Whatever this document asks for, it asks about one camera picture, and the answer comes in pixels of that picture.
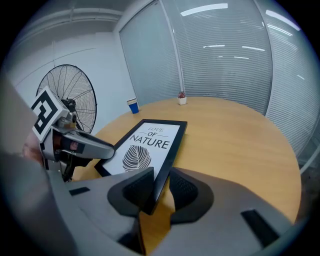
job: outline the small potted plant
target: small potted plant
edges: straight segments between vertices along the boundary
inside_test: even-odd
[[[187,97],[184,91],[178,93],[178,103],[179,105],[185,105],[187,103]]]

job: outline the ceiling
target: ceiling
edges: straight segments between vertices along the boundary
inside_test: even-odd
[[[111,32],[123,11],[134,0],[50,0],[20,31],[12,48],[26,39],[54,27],[85,21],[103,21]]]
[[[134,0],[49,0],[37,13],[33,15],[29,23],[32,23],[47,15],[79,8],[104,8],[123,12]]]

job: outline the framed poster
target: framed poster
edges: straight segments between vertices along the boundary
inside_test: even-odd
[[[153,167],[154,188],[143,211],[151,214],[166,183],[187,128],[186,121],[142,119],[114,145],[114,156],[95,169],[104,177]]]

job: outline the white wall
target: white wall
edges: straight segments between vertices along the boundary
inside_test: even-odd
[[[5,70],[15,89],[31,106],[42,78],[56,66],[79,67],[92,83],[97,116],[92,134],[123,113],[135,97],[122,47],[105,21],[68,23],[44,31],[13,49]]]

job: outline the black gripper pad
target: black gripper pad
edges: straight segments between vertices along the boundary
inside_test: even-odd
[[[196,222],[214,203],[211,188],[174,167],[171,168],[169,176],[169,188],[175,206],[175,213],[171,215],[171,224]]]
[[[119,214],[136,218],[153,188],[154,168],[149,167],[111,187],[107,199]]]

